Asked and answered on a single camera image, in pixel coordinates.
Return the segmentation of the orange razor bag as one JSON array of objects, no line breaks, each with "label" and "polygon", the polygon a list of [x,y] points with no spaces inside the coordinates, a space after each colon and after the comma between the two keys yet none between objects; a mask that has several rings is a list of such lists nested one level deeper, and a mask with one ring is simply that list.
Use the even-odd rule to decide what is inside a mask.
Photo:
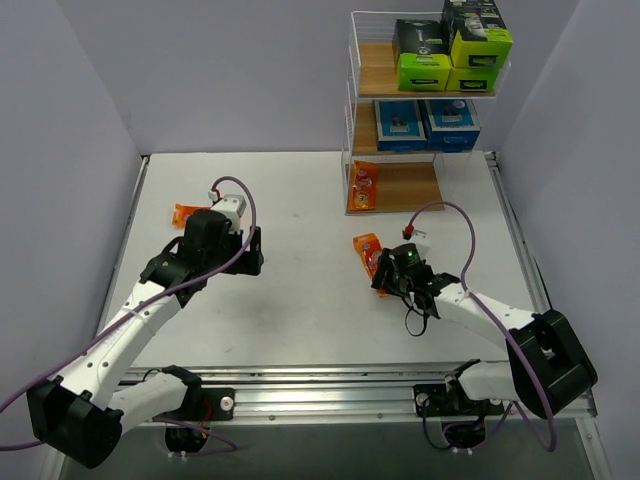
[{"label": "orange razor bag", "polygon": [[348,209],[370,211],[376,207],[378,168],[375,163],[355,161],[350,174]]},{"label": "orange razor bag", "polygon": [[378,270],[379,258],[383,250],[378,237],[375,233],[358,235],[352,239],[352,244],[361,260],[370,283],[373,283],[374,275]]},{"label": "orange razor bag", "polygon": [[208,210],[207,206],[175,204],[171,224],[176,228],[184,228],[190,216],[198,211]]}]

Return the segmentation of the blue white razor box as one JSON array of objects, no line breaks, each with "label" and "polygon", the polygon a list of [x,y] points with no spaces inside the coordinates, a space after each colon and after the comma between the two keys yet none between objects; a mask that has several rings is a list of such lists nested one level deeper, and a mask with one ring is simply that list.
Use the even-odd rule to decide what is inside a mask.
[{"label": "blue white razor box", "polygon": [[416,152],[427,147],[427,135],[417,100],[374,100],[379,151]]}]

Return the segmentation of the tall green black razor box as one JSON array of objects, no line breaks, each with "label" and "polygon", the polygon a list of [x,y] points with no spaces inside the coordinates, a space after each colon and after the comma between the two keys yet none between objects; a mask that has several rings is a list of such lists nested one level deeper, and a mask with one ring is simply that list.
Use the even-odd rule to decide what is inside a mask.
[{"label": "tall green black razor box", "polygon": [[494,90],[501,68],[452,67],[446,82],[447,92],[480,92]]}]

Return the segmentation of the black green razor pack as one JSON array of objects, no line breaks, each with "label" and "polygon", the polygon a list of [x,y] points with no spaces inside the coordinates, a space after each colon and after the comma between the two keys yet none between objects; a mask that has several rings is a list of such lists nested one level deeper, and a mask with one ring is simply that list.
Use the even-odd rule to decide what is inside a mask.
[{"label": "black green razor pack", "polygon": [[392,42],[400,91],[444,91],[451,60],[438,21],[397,19]]}]

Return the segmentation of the small black green razor box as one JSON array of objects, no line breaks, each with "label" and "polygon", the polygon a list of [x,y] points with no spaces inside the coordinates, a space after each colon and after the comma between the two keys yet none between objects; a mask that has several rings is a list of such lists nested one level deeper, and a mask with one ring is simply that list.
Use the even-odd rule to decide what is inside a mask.
[{"label": "small black green razor box", "polygon": [[495,1],[445,1],[441,25],[455,68],[501,68],[513,46]]}]

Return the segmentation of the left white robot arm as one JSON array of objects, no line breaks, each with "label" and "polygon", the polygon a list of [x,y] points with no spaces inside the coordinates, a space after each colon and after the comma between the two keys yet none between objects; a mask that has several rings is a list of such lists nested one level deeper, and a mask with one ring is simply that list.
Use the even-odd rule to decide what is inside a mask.
[{"label": "left white robot arm", "polygon": [[27,390],[35,437],[86,468],[95,468],[121,437],[158,416],[190,419],[204,407],[202,380],[176,365],[132,387],[119,384],[151,339],[212,272],[257,276],[261,229],[244,233],[236,213],[196,212],[140,274],[116,316],[85,352]]}]

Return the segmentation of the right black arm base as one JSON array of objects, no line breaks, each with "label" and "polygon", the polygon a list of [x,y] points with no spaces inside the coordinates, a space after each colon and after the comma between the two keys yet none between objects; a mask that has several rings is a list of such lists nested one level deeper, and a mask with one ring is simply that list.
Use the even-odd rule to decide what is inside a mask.
[{"label": "right black arm base", "polygon": [[415,384],[412,387],[418,417],[459,416],[463,413],[459,389],[445,383]]}]

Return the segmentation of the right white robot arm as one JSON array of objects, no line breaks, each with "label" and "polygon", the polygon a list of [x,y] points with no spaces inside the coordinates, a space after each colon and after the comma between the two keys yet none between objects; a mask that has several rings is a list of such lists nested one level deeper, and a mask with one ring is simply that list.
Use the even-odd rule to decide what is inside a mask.
[{"label": "right white robot arm", "polygon": [[506,352],[504,361],[472,359],[454,370],[443,391],[455,412],[483,401],[508,401],[545,419],[598,381],[564,314],[531,312],[474,293],[458,277],[434,273],[413,243],[382,250],[372,286],[401,299],[424,321],[454,323]]}]

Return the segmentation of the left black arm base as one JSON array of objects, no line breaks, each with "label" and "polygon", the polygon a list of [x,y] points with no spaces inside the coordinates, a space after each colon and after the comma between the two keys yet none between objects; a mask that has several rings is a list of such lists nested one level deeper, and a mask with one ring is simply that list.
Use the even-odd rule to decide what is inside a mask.
[{"label": "left black arm base", "polygon": [[201,422],[230,421],[234,418],[236,390],[229,387],[204,388],[200,406],[202,412],[197,415]]}]

